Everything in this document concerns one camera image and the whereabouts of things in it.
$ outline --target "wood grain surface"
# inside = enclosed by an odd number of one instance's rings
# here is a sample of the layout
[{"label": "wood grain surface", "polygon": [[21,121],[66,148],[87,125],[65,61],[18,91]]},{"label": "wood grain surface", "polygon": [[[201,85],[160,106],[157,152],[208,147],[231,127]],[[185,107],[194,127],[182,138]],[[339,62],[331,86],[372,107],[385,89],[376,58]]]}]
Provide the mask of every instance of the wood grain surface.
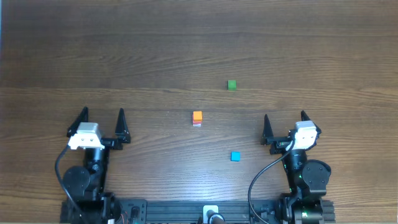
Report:
[{"label": "wood grain surface", "polygon": [[[84,106],[108,136],[125,109],[132,143],[111,152],[107,182],[118,197],[246,200],[277,158],[259,144],[264,115],[284,136],[306,110],[337,221],[397,221],[398,1],[2,3],[0,222],[58,221],[53,165]],[[82,159],[69,152],[61,170]],[[278,164],[252,196],[288,191]]]}]

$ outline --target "wooden table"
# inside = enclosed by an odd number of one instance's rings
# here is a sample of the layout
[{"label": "wooden table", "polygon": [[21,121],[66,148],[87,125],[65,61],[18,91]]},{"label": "wooden table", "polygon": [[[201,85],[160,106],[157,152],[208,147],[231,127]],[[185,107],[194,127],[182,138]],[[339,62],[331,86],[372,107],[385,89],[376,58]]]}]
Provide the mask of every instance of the wooden table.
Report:
[{"label": "wooden table", "polygon": [[[84,106],[107,136],[125,109],[118,197],[246,200],[277,158],[259,144],[264,115],[285,136],[306,110],[336,219],[397,221],[398,1],[3,0],[2,13],[0,221],[58,221],[53,165]],[[82,159],[69,152],[61,170]],[[254,188],[288,192],[282,165]]]}]

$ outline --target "black cable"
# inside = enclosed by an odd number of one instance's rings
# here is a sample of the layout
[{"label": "black cable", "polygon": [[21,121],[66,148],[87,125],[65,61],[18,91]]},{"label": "black cable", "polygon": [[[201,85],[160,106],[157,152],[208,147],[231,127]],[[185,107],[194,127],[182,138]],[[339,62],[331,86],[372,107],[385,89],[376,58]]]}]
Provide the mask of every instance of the black cable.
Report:
[{"label": "black cable", "polygon": [[271,162],[268,166],[266,166],[265,168],[263,168],[255,177],[254,179],[251,181],[250,186],[249,186],[249,191],[248,191],[248,201],[249,201],[249,208],[250,210],[253,212],[253,214],[260,219],[262,222],[264,222],[265,224],[269,224],[267,221],[263,220],[258,214],[257,212],[254,210],[254,207],[251,203],[251,189],[253,188],[254,183],[256,182],[256,180],[261,176],[261,174],[263,174],[267,169],[271,168],[273,165],[277,164],[278,162],[280,162],[282,159],[284,159],[287,155],[289,155],[294,146],[294,140],[292,141],[292,144],[289,147],[289,150],[281,157],[279,157],[277,160],[275,160],[274,162]]},{"label": "black cable", "polygon": [[60,155],[58,156],[57,160],[55,161],[55,175],[57,175],[57,179],[58,182],[60,182],[60,185],[63,189],[63,191],[66,193],[69,202],[73,205],[73,207],[77,210],[77,212],[80,214],[80,218],[83,220],[83,222],[85,224],[89,224],[89,222],[87,221],[85,215],[83,214],[83,212],[81,211],[81,209],[79,208],[79,206],[76,204],[76,202],[72,199],[72,196],[70,195],[69,191],[67,190],[67,188],[65,187],[65,184],[62,181],[61,175],[60,175],[60,170],[59,170],[59,163],[61,158],[65,155],[65,153],[68,151],[69,146],[67,145],[63,151],[60,153]]}]

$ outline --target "small block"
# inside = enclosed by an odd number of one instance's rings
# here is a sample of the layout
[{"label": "small block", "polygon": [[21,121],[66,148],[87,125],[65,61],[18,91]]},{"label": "small block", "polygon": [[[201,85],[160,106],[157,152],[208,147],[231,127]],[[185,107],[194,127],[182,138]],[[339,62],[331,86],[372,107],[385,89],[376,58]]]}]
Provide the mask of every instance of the small block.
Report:
[{"label": "small block", "polygon": [[228,80],[228,90],[236,90],[236,80]]},{"label": "small block", "polygon": [[241,160],[240,152],[231,152],[231,161],[239,162]]},{"label": "small block", "polygon": [[192,116],[193,121],[197,122],[197,121],[203,121],[203,117],[201,114],[201,111],[194,111],[193,112],[193,116]]}]

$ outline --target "green cube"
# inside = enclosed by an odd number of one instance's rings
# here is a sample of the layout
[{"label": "green cube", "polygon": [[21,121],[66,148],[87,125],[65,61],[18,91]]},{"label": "green cube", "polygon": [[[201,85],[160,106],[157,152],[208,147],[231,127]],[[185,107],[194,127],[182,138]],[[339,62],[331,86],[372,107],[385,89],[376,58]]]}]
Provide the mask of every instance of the green cube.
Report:
[{"label": "green cube", "polygon": [[236,80],[228,80],[228,90],[236,90]]}]

